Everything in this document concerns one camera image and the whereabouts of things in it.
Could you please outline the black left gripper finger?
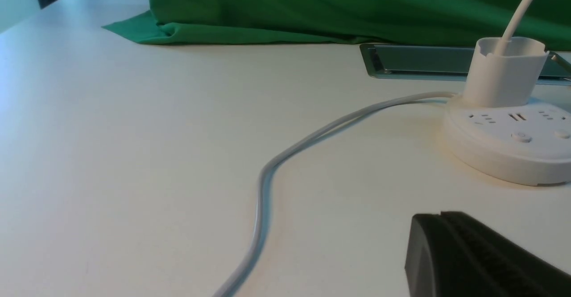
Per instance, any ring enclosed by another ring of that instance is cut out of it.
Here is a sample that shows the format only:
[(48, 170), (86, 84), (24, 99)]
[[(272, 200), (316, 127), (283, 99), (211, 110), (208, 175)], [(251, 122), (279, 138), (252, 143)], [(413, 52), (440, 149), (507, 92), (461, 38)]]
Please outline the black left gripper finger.
[(412, 297), (568, 297), (568, 273), (461, 211), (415, 214), (405, 274)]

